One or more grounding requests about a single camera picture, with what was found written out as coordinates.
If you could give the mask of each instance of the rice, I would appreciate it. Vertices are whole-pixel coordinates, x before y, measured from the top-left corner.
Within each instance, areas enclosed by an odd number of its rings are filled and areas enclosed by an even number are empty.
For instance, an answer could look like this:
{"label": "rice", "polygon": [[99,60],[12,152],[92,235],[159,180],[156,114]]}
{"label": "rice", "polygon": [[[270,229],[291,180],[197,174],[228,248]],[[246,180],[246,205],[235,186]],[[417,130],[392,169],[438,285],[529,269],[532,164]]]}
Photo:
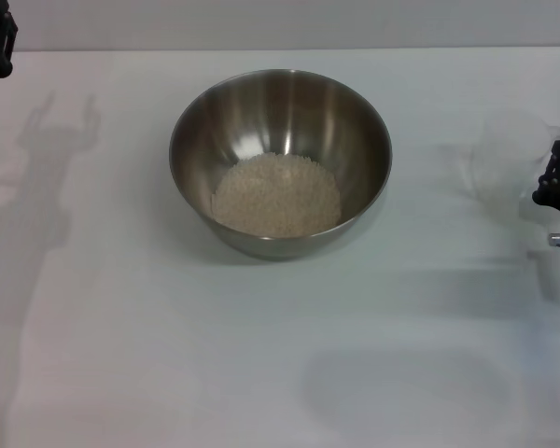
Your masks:
{"label": "rice", "polygon": [[212,213],[217,222],[252,235],[305,236],[338,223],[340,193],[319,163],[266,153],[230,168],[212,195]]}

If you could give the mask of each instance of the clear plastic cup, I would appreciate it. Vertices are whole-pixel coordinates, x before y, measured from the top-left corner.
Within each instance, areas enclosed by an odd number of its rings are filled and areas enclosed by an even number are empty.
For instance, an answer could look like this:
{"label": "clear plastic cup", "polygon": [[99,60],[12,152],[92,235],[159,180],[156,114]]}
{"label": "clear plastic cup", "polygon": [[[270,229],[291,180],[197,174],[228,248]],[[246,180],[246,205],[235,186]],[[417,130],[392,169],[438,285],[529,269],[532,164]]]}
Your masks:
{"label": "clear plastic cup", "polygon": [[477,198],[498,217],[519,217],[521,200],[537,188],[560,128],[521,110],[490,114],[470,157]]}

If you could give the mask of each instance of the metal bowl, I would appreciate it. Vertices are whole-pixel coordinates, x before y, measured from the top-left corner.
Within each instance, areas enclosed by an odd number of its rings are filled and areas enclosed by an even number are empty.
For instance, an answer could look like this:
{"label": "metal bowl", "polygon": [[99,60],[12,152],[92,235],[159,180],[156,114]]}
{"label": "metal bowl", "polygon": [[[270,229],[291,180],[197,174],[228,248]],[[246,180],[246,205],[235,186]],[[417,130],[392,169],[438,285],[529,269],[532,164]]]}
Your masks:
{"label": "metal bowl", "polygon": [[[333,229],[268,238],[212,218],[212,194],[222,176],[263,152],[309,157],[334,173],[342,216]],[[170,143],[170,168],[185,200],[224,242],[265,259],[302,256],[344,233],[378,198],[391,163],[390,137],[373,106],[338,81],[296,70],[247,73],[217,84],[185,110]]]}

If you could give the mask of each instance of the bowl rim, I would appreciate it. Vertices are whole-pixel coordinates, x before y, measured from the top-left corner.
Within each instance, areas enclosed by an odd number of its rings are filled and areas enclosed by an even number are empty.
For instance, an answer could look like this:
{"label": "bowl rim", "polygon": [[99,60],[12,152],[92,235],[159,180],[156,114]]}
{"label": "bowl rim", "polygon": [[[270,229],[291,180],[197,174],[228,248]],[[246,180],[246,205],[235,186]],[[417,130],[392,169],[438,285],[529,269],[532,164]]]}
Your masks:
{"label": "bowl rim", "polygon": [[[348,91],[353,93],[356,97],[358,97],[360,100],[362,100],[364,103],[366,103],[371,108],[371,111],[373,112],[375,117],[378,119],[379,124],[384,128],[385,136],[387,137],[387,143],[388,143],[388,166],[387,166],[387,171],[386,171],[386,174],[385,174],[384,182],[382,183],[382,185],[378,189],[375,196],[373,196],[373,198],[367,203],[367,205],[365,205],[365,207],[363,207],[363,209],[361,209],[360,212],[358,212],[353,217],[348,218],[345,222],[343,222],[341,224],[338,224],[338,225],[332,227],[331,229],[327,229],[326,231],[320,231],[318,233],[312,233],[310,235],[290,236],[290,237],[259,236],[259,235],[254,235],[252,233],[246,233],[244,231],[238,231],[236,229],[233,229],[232,227],[228,227],[227,225],[216,221],[212,217],[209,217],[208,215],[206,215],[205,213],[203,213],[202,211],[197,209],[195,206],[193,206],[193,204],[189,201],[187,196],[185,196],[185,193],[183,192],[182,188],[180,188],[180,186],[178,184],[178,180],[176,179],[175,170],[173,169],[173,164],[172,164],[173,144],[174,144],[174,141],[175,141],[175,138],[176,138],[176,133],[178,132],[178,127],[180,126],[180,123],[182,122],[183,118],[187,115],[189,110],[196,103],[198,103],[202,98],[204,98],[204,96],[206,94],[208,94],[210,91],[213,91],[214,89],[217,89],[218,87],[220,87],[220,86],[222,86],[222,85],[224,85],[228,82],[234,81],[234,80],[242,78],[242,77],[252,77],[252,76],[257,75],[257,74],[270,73],[270,72],[301,73],[301,74],[305,74],[305,75],[308,75],[308,76],[319,77],[319,78],[325,79],[327,81],[331,81],[331,82],[334,82],[336,84],[339,84],[341,87],[346,88]],[[371,208],[371,206],[375,203],[375,201],[377,201],[377,199],[380,197],[380,195],[384,191],[385,184],[387,183],[388,178],[390,177],[390,173],[392,171],[392,140],[390,138],[390,133],[388,132],[387,127],[385,126],[384,120],[382,119],[382,116],[378,113],[378,111],[375,109],[375,107],[369,102],[369,100],[367,100],[367,98],[365,98],[363,95],[361,95],[360,93],[358,93],[354,89],[348,87],[345,84],[342,84],[342,82],[337,81],[334,78],[326,77],[324,75],[319,75],[318,73],[309,72],[309,71],[306,71],[306,70],[299,70],[299,69],[293,69],[293,68],[264,68],[264,69],[261,69],[261,70],[253,70],[251,72],[245,72],[245,73],[242,73],[240,75],[235,75],[233,77],[228,77],[226,79],[223,79],[223,80],[219,81],[217,84],[214,84],[213,86],[211,86],[208,89],[206,89],[205,91],[203,91],[199,96],[197,96],[193,101],[191,101],[190,104],[185,108],[183,113],[180,115],[180,117],[176,121],[176,125],[175,125],[175,128],[174,128],[173,132],[172,132],[172,137],[170,138],[170,145],[169,145],[169,148],[168,148],[168,164],[169,164],[169,167],[170,167],[170,173],[172,175],[172,179],[174,180],[175,185],[176,185],[176,189],[178,189],[178,192],[180,192],[181,196],[190,205],[190,207],[208,224],[219,226],[219,227],[223,228],[225,231],[228,231],[228,232],[230,232],[232,234],[235,234],[237,236],[255,238],[255,239],[258,239],[258,240],[261,240],[261,241],[299,241],[299,240],[313,239],[313,238],[320,237],[320,236],[328,234],[328,233],[336,232],[339,229],[348,228],[357,219],[359,219],[365,212],[367,212],[367,210],[369,210]]]}

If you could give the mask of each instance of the white table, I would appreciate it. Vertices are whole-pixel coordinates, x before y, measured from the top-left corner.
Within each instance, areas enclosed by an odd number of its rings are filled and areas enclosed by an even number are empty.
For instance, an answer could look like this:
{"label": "white table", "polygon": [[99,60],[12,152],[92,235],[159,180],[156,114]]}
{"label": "white table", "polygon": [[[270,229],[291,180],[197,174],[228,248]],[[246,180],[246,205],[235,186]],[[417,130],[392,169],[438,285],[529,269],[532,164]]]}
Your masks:
{"label": "white table", "polygon": [[[271,67],[354,88],[394,147],[382,203],[279,264],[218,241],[168,168],[193,98]],[[505,106],[560,125],[560,49],[16,54],[0,448],[560,446],[560,251],[465,183]]]}

